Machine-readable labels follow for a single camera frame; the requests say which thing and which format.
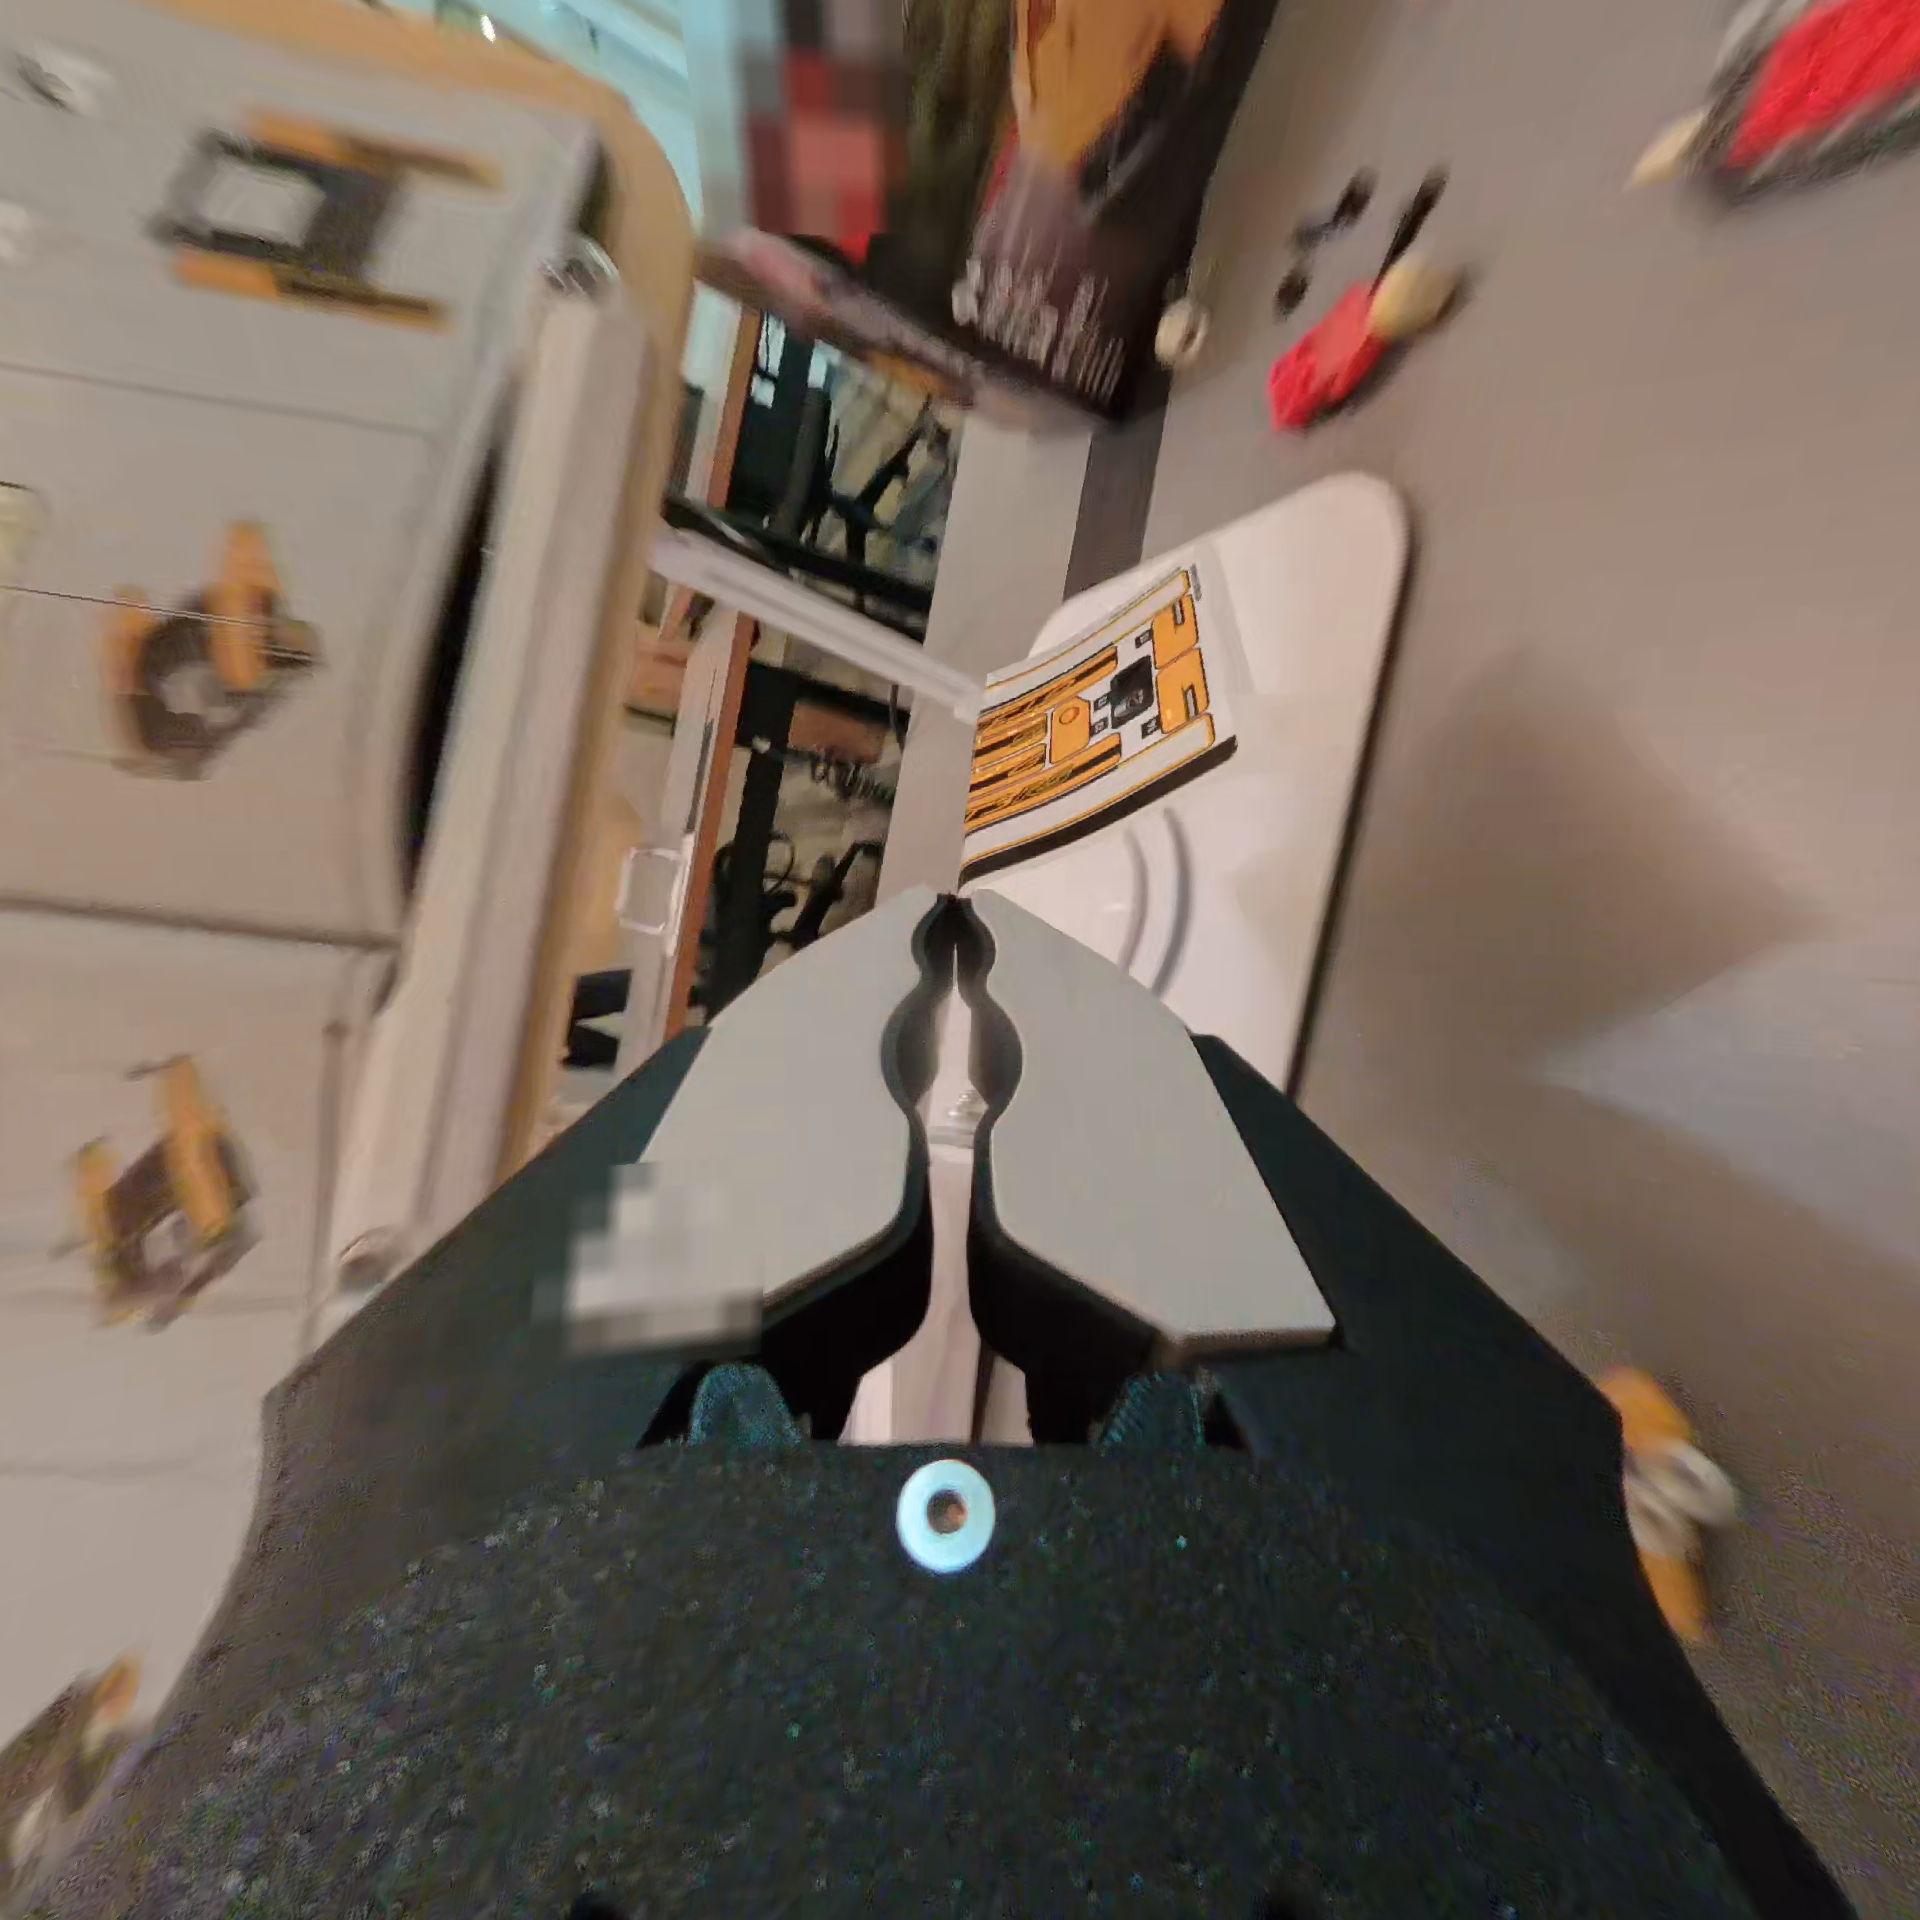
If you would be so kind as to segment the lego set box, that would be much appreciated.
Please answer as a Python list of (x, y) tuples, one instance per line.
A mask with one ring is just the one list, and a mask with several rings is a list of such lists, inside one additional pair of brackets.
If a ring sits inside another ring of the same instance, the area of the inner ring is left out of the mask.
[(703, 276), (952, 405), (1123, 418), (1276, 9), (683, 4)]

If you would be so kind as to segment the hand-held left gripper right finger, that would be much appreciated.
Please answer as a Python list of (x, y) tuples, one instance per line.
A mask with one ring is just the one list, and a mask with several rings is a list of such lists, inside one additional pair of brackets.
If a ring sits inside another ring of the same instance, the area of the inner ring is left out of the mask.
[(1125, 1382), (1318, 1350), (1337, 1313), (1188, 1024), (1000, 892), (960, 901), (973, 1013), (967, 1287), (1037, 1438)]

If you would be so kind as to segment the partly built lego car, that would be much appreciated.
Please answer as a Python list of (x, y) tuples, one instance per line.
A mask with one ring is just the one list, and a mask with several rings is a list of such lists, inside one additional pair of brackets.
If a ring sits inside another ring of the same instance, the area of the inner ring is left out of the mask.
[(1700, 104), (1652, 139), (1629, 183), (1694, 179), (1731, 204), (1914, 144), (1914, 3), (1751, 3), (1726, 24)]

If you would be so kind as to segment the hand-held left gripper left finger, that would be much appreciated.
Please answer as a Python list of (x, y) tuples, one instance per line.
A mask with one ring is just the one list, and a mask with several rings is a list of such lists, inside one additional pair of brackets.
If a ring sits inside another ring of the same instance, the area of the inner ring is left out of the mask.
[(755, 982), (635, 1159), (638, 1325), (753, 1350), (806, 1419), (847, 1419), (931, 1303), (951, 907), (911, 888)]

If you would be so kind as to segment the lego sticker sheet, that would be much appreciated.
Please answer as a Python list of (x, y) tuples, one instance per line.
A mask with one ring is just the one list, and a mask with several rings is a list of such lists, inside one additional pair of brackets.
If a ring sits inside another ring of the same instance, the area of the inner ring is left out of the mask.
[(984, 683), (960, 883), (1074, 846), (1236, 752), (1245, 657), (1198, 559), (1153, 568), (1092, 627)]

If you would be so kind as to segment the lego instruction booklet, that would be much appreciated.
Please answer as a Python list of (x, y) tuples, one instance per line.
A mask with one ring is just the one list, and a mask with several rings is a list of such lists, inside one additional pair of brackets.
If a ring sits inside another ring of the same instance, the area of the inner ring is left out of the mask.
[(4, 1915), (524, 1157), (693, 218), (482, 11), (4, 4)]

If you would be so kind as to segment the white rounded board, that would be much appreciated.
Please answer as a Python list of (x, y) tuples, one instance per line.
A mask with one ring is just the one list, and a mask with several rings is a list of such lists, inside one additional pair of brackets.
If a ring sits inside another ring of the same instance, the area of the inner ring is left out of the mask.
[(1077, 595), (1025, 656), (973, 685), (970, 755), (993, 674), (1092, 627), (1153, 568), (1184, 559), (1205, 567), (1236, 626), (1236, 752), (1074, 846), (970, 885), (957, 878), (948, 998), (963, 1011), (939, 1018), (933, 1092), (923, 1099), (931, 1132), (948, 1125), (963, 1068), (973, 1084), (960, 901), (977, 892), (1000, 892), (1111, 959), (1161, 996), (1194, 1044), (1225, 1044), (1281, 1091), (1297, 1075), (1407, 577), (1400, 491), (1371, 475), (1334, 475)]

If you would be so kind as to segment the red lego piece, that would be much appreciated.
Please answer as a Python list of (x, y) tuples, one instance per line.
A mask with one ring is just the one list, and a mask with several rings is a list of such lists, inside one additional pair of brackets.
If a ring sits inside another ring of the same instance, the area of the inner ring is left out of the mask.
[(1377, 283), (1351, 283), (1267, 372), (1267, 414), (1278, 433), (1306, 433), (1345, 405), (1380, 363), (1387, 338), (1374, 319)]

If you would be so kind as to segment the scattered small lego pieces group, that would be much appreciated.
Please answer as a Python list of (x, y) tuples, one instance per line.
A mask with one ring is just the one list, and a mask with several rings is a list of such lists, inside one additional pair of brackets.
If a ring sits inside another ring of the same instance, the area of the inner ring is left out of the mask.
[(1624, 1517), (1647, 1587), (1683, 1642), (1708, 1644), (1709, 1541), (1739, 1522), (1739, 1491), (1654, 1377), (1616, 1366), (1596, 1387), (1617, 1415)]

